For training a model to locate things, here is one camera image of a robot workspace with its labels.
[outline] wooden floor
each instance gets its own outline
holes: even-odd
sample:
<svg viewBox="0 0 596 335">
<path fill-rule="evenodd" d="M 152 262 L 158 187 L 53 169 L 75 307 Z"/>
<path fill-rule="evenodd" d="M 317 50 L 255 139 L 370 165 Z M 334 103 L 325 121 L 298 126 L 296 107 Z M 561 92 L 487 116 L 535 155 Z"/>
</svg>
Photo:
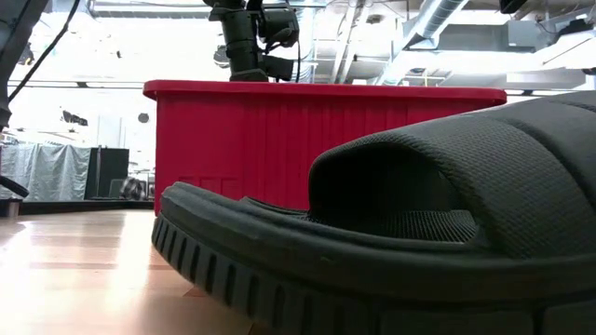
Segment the wooden floor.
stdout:
<svg viewBox="0 0 596 335">
<path fill-rule="evenodd" d="M 153 250 L 152 211 L 0 221 L 0 334 L 246 335 Z"/>
</svg>

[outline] red plastic bin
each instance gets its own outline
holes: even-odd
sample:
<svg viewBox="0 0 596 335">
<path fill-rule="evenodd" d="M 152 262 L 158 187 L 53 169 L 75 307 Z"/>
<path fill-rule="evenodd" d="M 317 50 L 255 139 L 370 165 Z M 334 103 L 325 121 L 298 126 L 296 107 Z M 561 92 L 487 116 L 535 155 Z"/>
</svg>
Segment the red plastic bin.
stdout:
<svg viewBox="0 0 596 335">
<path fill-rule="evenodd" d="M 185 181 L 239 199 L 307 208 L 324 151 L 374 132 L 507 101 L 485 88 L 151 81 L 159 196 Z"/>
</svg>

